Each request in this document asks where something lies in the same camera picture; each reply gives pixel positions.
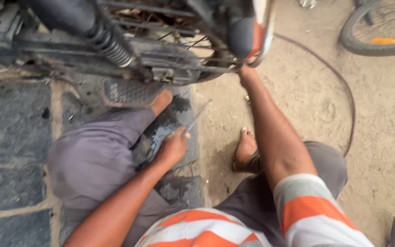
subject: stone floor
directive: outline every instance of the stone floor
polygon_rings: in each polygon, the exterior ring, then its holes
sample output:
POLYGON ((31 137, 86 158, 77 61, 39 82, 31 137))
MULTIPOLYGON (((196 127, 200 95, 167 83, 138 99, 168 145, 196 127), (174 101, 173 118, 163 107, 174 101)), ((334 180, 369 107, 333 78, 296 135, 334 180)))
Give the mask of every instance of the stone floor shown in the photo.
MULTIPOLYGON (((52 194, 47 174, 47 150, 65 130, 107 110, 100 104, 99 80, 81 76, 80 93, 92 111, 65 92, 63 83, 10 84, 0 82, 0 247, 57 247, 72 231, 61 202, 52 194)), ((144 166, 172 128, 191 121, 189 88, 173 89, 173 104, 135 145, 135 162, 144 166)), ((176 165, 198 158, 196 133, 189 152, 176 165)), ((156 189, 172 204, 201 205, 199 177, 167 175, 156 189)))

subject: dirt ground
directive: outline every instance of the dirt ground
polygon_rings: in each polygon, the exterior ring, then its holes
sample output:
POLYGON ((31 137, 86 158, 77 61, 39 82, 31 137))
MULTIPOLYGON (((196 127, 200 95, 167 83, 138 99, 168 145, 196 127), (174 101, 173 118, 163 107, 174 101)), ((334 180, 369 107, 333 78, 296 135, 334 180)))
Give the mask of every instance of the dirt ground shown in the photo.
MULTIPOLYGON (((362 57, 338 45, 352 9, 353 1, 320 0, 314 9, 303 9, 296 0, 280 0, 276 32, 313 48, 350 83, 357 126, 347 157, 348 184, 338 202, 381 247, 395 215, 395 57, 362 57)), ((348 95, 324 64, 275 38, 258 73, 303 140, 346 149, 351 127, 348 95)), ((228 74, 194 86, 195 109, 213 100, 198 123, 200 160, 192 166, 202 177, 206 206, 224 200, 247 176, 231 171, 240 128, 252 127, 246 91, 238 81, 237 75, 228 74)))

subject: bicycle tire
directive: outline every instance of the bicycle tire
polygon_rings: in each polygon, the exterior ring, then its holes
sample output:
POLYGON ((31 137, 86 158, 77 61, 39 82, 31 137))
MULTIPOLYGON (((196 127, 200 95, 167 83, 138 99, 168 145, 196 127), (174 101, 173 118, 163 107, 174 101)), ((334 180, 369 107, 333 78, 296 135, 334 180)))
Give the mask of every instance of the bicycle tire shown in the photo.
POLYGON ((371 0, 358 8, 348 18, 347 22, 341 29, 339 34, 339 41, 341 45, 348 51, 373 57, 395 56, 395 44, 370 44, 358 41, 353 36, 353 30, 357 22, 364 17, 364 15, 378 5, 382 0, 371 0))

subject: cable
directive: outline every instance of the cable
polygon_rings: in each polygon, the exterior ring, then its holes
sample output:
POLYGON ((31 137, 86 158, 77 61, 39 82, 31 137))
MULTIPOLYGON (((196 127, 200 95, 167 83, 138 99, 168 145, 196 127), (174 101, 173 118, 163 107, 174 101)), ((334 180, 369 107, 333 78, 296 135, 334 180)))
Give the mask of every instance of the cable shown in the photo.
POLYGON ((289 37, 286 37, 284 35, 281 35, 279 33, 274 32, 274 36, 277 38, 280 38, 282 40, 285 40, 287 42, 293 43, 293 44, 297 45, 298 47, 302 48, 303 50, 307 51, 308 53, 312 54, 314 57, 316 57, 318 60, 320 60, 323 64, 325 64, 330 70, 332 70, 332 72, 339 78, 339 80, 342 82, 342 84, 347 89, 348 95, 350 96, 350 99, 351 99, 350 103, 351 103, 351 108, 352 108, 352 130, 350 132, 350 138, 348 140, 347 150, 344 153, 344 157, 346 157, 348 154, 348 151, 350 151, 350 149, 352 147, 353 138, 355 135, 355 128, 356 128, 356 104, 355 104, 355 99, 353 97, 352 90, 351 90, 350 86, 348 85, 347 80, 331 64, 329 64, 325 59, 323 59, 316 52, 314 52, 312 49, 308 48, 304 44, 302 44, 294 39, 291 39, 289 37))

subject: orange and white striped shirt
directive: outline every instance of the orange and white striped shirt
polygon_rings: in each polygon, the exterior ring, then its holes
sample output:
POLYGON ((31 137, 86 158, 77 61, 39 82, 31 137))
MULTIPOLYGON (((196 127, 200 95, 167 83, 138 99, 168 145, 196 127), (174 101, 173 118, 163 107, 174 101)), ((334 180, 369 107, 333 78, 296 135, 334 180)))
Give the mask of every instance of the orange and white striped shirt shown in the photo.
MULTIPOLYGON (((324 181, 315 175, 286 177, 274 189, 288 247, 373 247, 347 218, 324 181)), ((136 247, 270 247, 265 235, 213 208, 183 210, 154 223, 136 247)))

